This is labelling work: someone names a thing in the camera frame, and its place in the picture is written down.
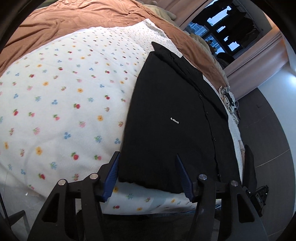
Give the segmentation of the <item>white floral blanket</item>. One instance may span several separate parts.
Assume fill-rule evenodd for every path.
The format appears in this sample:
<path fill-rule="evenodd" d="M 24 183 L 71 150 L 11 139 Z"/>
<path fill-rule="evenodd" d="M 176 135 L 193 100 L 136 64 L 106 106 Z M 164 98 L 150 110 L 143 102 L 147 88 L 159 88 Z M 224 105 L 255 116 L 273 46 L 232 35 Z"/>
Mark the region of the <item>white floral blanket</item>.
<path fill-rule="evenodd" d="M 58 180 L 80 181 L 107 164 L 114 152 L 121 152 L 132 94 L 152 42 L 186 59 L 146 19 L 128 27 L 79 30 L 15 61 L 1 76 L 1 165 L 48 196 Z M 226 111 L 242 180 L 240 133 Z M 149 189 L 117 177 L 103 211 L 150 214 L 193 208 L 183 191 Z"/>

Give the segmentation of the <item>orange brown bed sheet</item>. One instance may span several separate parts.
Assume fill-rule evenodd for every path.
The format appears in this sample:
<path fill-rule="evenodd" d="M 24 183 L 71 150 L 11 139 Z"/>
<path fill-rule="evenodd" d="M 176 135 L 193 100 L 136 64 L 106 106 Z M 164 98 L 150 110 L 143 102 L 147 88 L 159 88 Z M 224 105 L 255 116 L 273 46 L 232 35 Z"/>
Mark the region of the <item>orange brown bed sheet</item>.
<path fill-rule="evenodd" d="M 150 19 L 214 87 L 229 84 L 219 63 L 202 44 L 136 1 L 57 1 L 34 10 L 1 52 L 1 73 L 16 60 L 64 35 L 91 27 L 127 27 Z"/>

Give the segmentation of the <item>black button shirt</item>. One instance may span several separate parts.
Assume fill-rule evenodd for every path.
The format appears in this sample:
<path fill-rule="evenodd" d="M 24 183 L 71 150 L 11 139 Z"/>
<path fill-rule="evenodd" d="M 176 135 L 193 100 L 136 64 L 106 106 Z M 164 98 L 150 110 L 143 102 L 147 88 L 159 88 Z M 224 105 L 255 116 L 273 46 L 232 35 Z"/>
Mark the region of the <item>black button shirt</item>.
<path fill-rule="evenodd" d="M 179 194 L 177 159 L 193 178 L 240 180 L 220 97 L 184 57 L 156 42 L 152 46 L 132 94 L 118 180 Z"/>

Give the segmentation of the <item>beige crumpled blanket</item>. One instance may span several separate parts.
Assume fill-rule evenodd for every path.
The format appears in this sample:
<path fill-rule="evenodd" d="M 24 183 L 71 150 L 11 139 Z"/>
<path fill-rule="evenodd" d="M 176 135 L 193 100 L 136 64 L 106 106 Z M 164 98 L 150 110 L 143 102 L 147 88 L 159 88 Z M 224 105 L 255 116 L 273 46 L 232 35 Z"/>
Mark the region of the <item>beige crumpled blanket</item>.
<path fill-rule="evenodd" d="M 138 2 L 141 3 L 141 4 L 143 4 L 146 8 L 150 9 L 153 13 L 155 13 L 160 18 L 166 20 L 167 22 L 173 24 L 175 27 L 177 27 L 177 28 L 180 29 L 180 27 L 175 22 L 175 20 L 177 19 L 177 16 L 174 13 L 171 13 L 170 11 L 167 11 L 167 10 L 159 7 L 158 6 L 158 3 L 156 1 L 151 1 L 150 4 L 146 4 L 143 1 L 138 1 Z M 221 65 L 219 64 L 219 62 L 215 59 L 214 55 L 212 54 L 211 48 L 210 48 L 210 45 L 208 44 L 208 42 L 206 42 L 200 36 L 198 36 L 195 33 L 193 33 L 191 30 L 183 30 L 183 32 L 186 35 L 190 36 L 193 39 L 193 41 L 199 47 L 201 47 L 201 49 L 203 51 L 205 51 L 205 53 L 208 56 L 210 56 L 210 58 L 214 61 L 215 66 L 218 68 L 219 73 L 224 78 L 227 78 L 225 72 L 222 70 Z"/>

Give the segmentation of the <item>folded black garment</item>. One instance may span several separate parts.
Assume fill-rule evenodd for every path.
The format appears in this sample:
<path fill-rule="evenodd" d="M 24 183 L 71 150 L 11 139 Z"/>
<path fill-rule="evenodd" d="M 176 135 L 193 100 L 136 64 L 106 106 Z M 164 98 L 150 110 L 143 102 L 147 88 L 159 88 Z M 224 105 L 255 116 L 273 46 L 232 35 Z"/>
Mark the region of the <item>folded black garment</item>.
<path fill-rule="evenodd" d="M 248 145 L 245 145 L 244 148 L 245 156 L 242 185 L 246 187 L 251 193 L 254 193 L 257 189 L 254 155 Z"/>

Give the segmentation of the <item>pink right curtain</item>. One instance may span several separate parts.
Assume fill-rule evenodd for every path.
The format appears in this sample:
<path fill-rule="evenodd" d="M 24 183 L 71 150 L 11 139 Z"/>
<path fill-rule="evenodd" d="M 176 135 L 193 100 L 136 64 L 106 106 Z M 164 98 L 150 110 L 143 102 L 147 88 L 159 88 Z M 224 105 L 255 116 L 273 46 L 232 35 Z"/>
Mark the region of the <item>pink right curtain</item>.
<path fill-rule="evenodd" d="M 202 38 L 207 30 L 192 20 L 211 2 L 163 1 L 160 5 L 161 8 L 177 16 L 175 22 L 182 31 L 191 30 Z M 234 2 L 241 4 L 241 9 L 250 15 L 260 30 L 260 36 L 245 51 L 235 55 L 235 60 L 229 65 L 217 60 L 214 55 L 215 50 L 211 46 L 210 48 L 226 74 L 231 92 L 236 99 L 240 99 L 277 73 L 288 62 L 288 53 L 285 37 L 279 26 L 262 10 L 263 6 L 270 5 L 269 1 Z"/>

